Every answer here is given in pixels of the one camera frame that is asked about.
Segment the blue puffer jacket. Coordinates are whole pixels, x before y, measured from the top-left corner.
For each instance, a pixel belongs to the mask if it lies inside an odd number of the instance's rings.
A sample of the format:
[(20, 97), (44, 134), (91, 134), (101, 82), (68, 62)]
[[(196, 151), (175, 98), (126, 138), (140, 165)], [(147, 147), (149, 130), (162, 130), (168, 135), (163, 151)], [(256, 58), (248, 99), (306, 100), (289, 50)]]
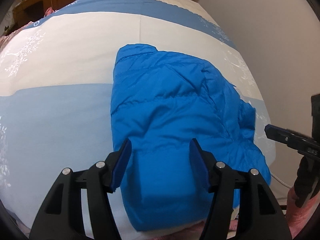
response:
[(213, 195), (194, 179), (189, 144), (247, 172), (271, 174), (254, 144), (256, 111), (210, 62), (148, 44), (116, 55), (111, 96), (115, 150), (132, 155), (121, 183), (124, 207), (137, 231), (191, 224), (208, 216)]

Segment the blue and white bedsheet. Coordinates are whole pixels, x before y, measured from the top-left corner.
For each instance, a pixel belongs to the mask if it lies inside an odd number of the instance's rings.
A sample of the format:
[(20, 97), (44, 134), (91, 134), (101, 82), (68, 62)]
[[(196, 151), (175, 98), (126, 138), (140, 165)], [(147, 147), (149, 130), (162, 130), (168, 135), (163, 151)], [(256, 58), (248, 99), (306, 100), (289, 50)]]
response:
[(1, 201), (28, 232), (58, 174), (112, 152), (110, 103), (118, 50), (144, 43), (209, 61), (256, 109), (254, 142), (275, 144), (260, 90), (234, 43), (191, 0), (76, 0), (1, 49)]

